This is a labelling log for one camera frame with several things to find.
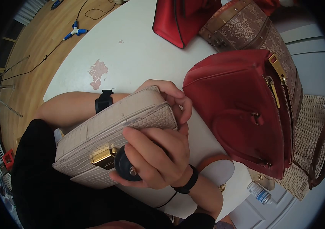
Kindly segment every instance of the wooden floor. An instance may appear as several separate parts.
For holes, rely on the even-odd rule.
[[[50,7],[53,2],[47,2],[20,34],[7,67],[12,66],[28,55],[30,57],[14,67],[12,71],[8,71],[4,75],[4,79],[30,71],[41,62],[43,57],[49,54],[64,36],[71,32],[72,24],[84,2],[85,0],[64,1],[52,11],[50,11]],[[114,2],[110,3],[108,0],[89,0],[80,12],[79,27],[90,30],[105,17],[92,20],[84,15],[87,10],[98,8],[107,11],[113,4]],[[103,12],[94,10],[89,12],[88,16],[98,18],[103,14]],[[73,37],[64,41],[46,61],[31,73],[2,82],[2,85],[15,84],[15,90],[13,92],[10,89],[1,90],[0,98],[23,115],[21,118],[0,104],[0,125],[5,151],[11,148],[16,151],[15,140],[23,135],[35,111],[44,103],[43,96],[50,81],[63,60],[82,37],[83,35],[73,35]]]

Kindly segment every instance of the white crocodile leather handbag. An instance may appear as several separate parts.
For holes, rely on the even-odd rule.
[[[157,86],[130,94],[91,117],[57,143],[53,168],[76,183],[102,189],[116,184],[109,178],[114,156],[127,141],[123,128],[157,127],[177,130],[169,104]]]

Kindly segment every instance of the black handheld tool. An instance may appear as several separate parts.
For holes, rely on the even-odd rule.
[[[159,146],[166,153],[166,155],[169,155],[168,151],[165,148],[157,144],[155,141],[153,143]],[[118,153],[115,155],[114,167],[117,173],[119,174],[119,176],[123,179],[126,179],[127,181],[142,180],[141,177],[137,174],[135,167],[128,160],[127,155],[125,154],[124,151],[124,146],[122,146],[118,150]]]

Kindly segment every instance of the red leather handbag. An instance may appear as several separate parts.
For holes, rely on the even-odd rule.
[[[152,30],[185,48],[221,6],[220,0],[158,0]]]
[[[270,51],[236,50],[197,63],[183,90],[233,160],[282,179],[295,142],[286,80]]]

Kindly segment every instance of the gold zipper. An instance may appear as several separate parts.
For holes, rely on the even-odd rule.
[[[279,79],[281,80],[281,85],[283,88],[283,92],[285,95],[285,102],[286,102],[286,107],[287,107],[287,111],[288,111],[288,116],[290,118],[290,127],[291,127],[291,131],[290,131],[290,137],[291,137],[291,158],[290,158],[290,164],[292,163],[292,157],[293,157],[293,153],[295,150],[295,142],[294,142],[294,136],[295,136],[295,127],[293,125],[294,123],[294,113],[292,111],[292,105],[291,105],[291,100],[290,100],[290,92],[288,90],[287,87],[287,76],[286,73],[284,72],[279,60],[278,60],[278,56],[276,54],[273,54],[269,59],[270,64],[273,66],[273,68],[275,69],[275,71],[277,72]]]
[[[267,85],[268,85],[270,91],[272,92],[272,94],[275,97],[275,100],[276,100],[276,103],[277,103],[277,108],[280,108],[281,106],[279,105],[279,99],[278,99],[277,91],[276,91],[275,85],[273,83],[272,77],[267,76],[264,79],[267,82]]]
[[[270,76],[267,76],[267,77],[264,77],[264,76],[263,76],[263,78],[265,79],[265,81],[266,81],[266,83],[267,83],[267,85],[268,85],[268,87],[269,87],[269,90],[270,90],[271,95],[272,95],[273,102],[274,102],[275,104],[277,104],[277,106],[279,107],[279,100],[278,100],[278,97],[277,97],[277,93],[274,94],[274,92],[273,92],[273,90],[272,90],[272,87],[270,86],[270,83],[269,83],[268,80],[267,80],[267,78],[270,78],[270,80],[271,80],[271,82],[272,82],[272,84],[273,84],[273,79],[272,79]],[[284,144],[284,136],[283,136],[283,128],[282,128],[282,123],[281,123],[281,117],[279,116],[279,110],[276,109],[276,111],[277,111],[277,117],[278,117],[278,121],[279,121],[279,127],[281,128],[282,142],[283,142],[283,144]]]

